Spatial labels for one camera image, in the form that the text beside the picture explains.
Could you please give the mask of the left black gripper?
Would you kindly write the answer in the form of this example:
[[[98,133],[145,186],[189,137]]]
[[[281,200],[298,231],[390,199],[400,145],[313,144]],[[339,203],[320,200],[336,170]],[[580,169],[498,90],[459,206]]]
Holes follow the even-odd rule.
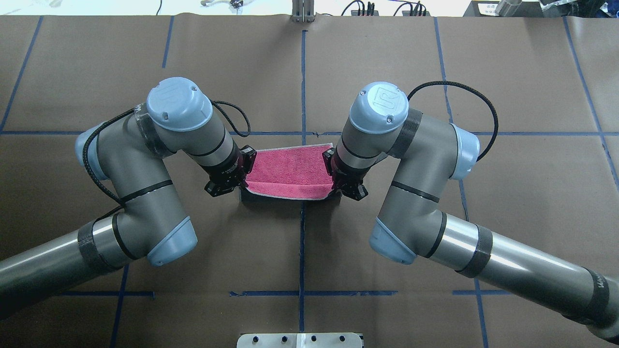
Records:
[[[230,155],[220,164],[205,166],[209,181],[204,190],[212,197],[234,191],[235,187],[247,187],[246,176],[252,172],[257,151],[246,145],[238,148],[234,145]]]

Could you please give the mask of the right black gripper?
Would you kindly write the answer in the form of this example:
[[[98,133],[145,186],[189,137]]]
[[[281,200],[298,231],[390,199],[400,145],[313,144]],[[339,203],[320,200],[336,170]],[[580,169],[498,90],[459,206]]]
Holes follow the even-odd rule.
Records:
[[[332,192],[341,191],[343,196],[360,201],[367,197],[368,191],[363,185],[367,168],[353,168],[343,162],[336,152],[330,148],[322,153],[327,174],[332,178]]]

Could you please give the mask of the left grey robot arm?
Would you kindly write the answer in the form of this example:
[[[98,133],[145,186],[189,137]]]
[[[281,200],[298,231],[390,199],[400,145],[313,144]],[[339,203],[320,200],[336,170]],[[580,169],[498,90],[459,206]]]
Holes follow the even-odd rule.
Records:
[[[146,258],[163,266],[197,236],[163,159],[186,153],[217,197],[246,187],[256,150],[238,147],[211,101],[184,77],[160,81],[146,101],[82,133],[75,152],[118,208],[67,235],[1,262],[1,318]]]

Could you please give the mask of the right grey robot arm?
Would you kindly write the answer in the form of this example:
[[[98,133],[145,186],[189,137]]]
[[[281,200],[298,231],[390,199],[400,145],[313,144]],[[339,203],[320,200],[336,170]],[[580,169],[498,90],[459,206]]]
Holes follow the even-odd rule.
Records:
[[[409,106],[389,82],[356,95],[338,145],[323,153],[332,191],[368,195],[363,179],[391,156],[399,160],[369,243],[397,263],[416,257],[449,267],[553,310],[618,343],[618,282],[440,211],[448,180],[462,180],[486,154],[474,134]]]

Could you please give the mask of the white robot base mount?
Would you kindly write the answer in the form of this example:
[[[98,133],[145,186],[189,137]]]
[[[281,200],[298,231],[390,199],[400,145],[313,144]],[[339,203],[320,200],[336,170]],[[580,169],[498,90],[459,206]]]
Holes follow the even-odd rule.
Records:
[[[344,333],[256,333],[242,334],[237,348],[364,348],[362,334]]]

